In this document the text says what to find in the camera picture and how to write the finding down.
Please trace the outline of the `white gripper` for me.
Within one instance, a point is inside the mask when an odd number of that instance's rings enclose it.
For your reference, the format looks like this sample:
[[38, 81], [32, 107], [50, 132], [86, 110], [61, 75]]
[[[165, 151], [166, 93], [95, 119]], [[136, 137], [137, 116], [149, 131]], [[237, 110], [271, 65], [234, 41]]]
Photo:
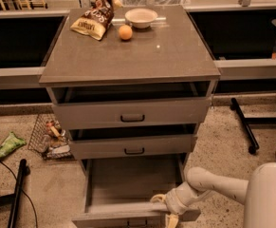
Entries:
[[156, 194], [152, 196], [150, 202], [165, 202], [168, 210], [172, 213], [165, 216], [165, 228], [176, 228], [179, 221], [178, 215], [183, 215], [192, 204], [203, 201], [211, 195], [211, 190], [197, 190], [187, 182], [183, 182], [177, 188], [170, 190], [166, 195]]

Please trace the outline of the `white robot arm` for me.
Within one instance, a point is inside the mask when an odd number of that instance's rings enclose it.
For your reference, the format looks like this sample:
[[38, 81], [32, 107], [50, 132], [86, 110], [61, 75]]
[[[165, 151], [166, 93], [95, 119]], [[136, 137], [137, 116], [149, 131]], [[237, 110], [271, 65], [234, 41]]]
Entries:
[[186, 172], [182, 184], [166, 194], [153, 196], [151, 201], [165, 205], [167, 228], [175, 228], [189, 206], [212, 191], [244, 206], [243, 228], [276, 228], [276, 162], [260, 165], [249, 180], [218, 176], [193, 167]]

